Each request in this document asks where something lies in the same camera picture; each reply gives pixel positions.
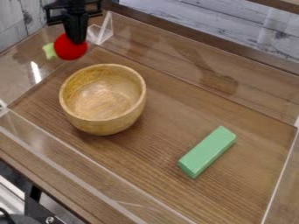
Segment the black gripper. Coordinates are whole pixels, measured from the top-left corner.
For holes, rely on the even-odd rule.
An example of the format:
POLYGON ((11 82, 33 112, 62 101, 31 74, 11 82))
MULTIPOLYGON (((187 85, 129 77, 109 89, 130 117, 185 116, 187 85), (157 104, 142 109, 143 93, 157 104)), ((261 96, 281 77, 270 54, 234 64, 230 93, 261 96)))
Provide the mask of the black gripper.
POLYGON ((69 39, 79 45, 86 41, 90 17, 102 15, 103 0, 55 0, 43 6, 47 25, 63 21, 69 39))

